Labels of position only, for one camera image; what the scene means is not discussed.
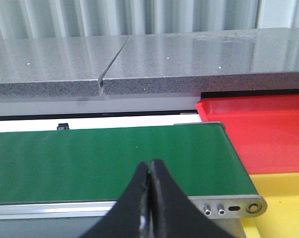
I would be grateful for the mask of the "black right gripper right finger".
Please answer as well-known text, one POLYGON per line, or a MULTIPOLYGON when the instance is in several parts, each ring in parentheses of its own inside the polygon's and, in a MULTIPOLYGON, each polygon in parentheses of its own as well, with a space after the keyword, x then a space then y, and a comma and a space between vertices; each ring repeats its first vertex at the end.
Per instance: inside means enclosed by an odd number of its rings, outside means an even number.
POLYGON ((150 164, 153 234, 156 238, 231 238, 207 218, 172 178, 165 163, 150 164))

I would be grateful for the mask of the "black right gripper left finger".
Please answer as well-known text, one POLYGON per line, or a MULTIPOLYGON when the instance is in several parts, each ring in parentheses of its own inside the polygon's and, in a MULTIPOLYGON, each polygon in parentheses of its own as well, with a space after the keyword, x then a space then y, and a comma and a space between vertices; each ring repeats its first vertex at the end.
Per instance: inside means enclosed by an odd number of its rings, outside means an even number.
POLYGON ((148 238, 150 236, 148 164, 141 162, 114 206, 82 238, 148 238))

